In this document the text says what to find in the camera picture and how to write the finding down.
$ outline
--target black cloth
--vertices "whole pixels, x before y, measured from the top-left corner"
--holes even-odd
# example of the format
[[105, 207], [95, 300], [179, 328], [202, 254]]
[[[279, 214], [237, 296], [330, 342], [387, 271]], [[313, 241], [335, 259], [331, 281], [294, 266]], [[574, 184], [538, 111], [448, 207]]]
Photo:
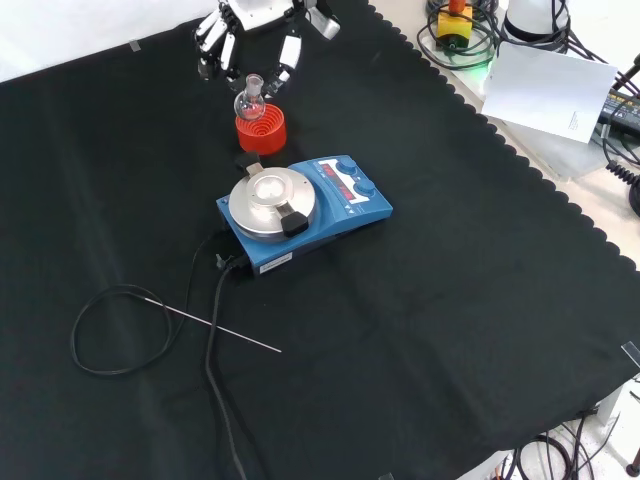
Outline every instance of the black cloth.
[[[302, 27], [268, 165], [349, 154], [394, 206], [271, 274], [235, 274], [217, 368], [248, 478], [453, 479], [606, 396], [634, 368], [634, 265], [528, 167], [364, 1]], [[233, 96], [201, 82], [186, 25], [0, 86], [0, 476], [235, 479], [188, 323], [142, 373], [87, 376], [68, 336], [130, 282], [181, 306], [193, 251], [239, 179]], [[246, 71], [282, 32], [249, 41]], [[198, 262], [191, 311], [218, 273]], [[81, 328], [96, 367], [163, 341], [155, 307], [107, 302]]]

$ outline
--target wall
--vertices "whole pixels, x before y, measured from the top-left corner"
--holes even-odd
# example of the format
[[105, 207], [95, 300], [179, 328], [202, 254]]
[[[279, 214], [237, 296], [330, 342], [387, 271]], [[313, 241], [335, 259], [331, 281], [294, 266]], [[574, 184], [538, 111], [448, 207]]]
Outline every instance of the wall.
[[174, 28], [216, 0], [0, 0], [0, 82]]

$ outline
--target robotic hand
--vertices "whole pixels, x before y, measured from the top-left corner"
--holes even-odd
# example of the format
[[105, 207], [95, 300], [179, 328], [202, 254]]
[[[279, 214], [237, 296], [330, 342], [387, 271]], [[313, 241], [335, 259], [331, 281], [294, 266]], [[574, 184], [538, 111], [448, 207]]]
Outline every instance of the robotic hand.
[[[219, 0], [218, 9], [206, 17], [195, 31], [200, 59], [198, 72], [204, 80], [222, 73], [235, 93], [244, 88], [245, 75], [233, 65], [233, 54], [241, 32], [249, 32], [278, 21], [304, 16], [325, 38], [333, 39], [340, 24], [326, 0]], [[278, 64], [263, 87], [265, 96], [274, 96], [295, 70], [302, 39], [294, 28], [284, 38]]]

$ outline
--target blue control knob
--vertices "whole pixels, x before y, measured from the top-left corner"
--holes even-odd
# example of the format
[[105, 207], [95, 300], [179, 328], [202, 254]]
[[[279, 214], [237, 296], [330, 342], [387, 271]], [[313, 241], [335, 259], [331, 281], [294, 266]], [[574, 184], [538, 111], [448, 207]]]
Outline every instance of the blue control knob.
[[376, 191], [376, 185], [371, 180], [363, 178], [359, 182], [356, 182], [355, 190], [360, 195], [364, 195], [365, 197], [370, 197]]
[[349, 176], [355, 175], [358, 167], [356, 162], [350, 158], [339, 158], [336, 166], [338, 167], [339, 172]]

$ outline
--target yellow device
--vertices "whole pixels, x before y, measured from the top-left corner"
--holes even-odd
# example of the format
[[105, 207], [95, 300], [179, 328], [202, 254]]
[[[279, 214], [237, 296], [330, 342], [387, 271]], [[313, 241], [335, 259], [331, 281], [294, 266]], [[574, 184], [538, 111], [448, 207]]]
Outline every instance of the yellow device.
[[[462, 12], [465, 17], [472, 18], [473, 7], [466, 6]], [[452, 48], [467, 48], [471, 40], [473, 24], [466, 18], [452, 17], [445, 11], [438, 14], [438, 30], [436, 37]]]

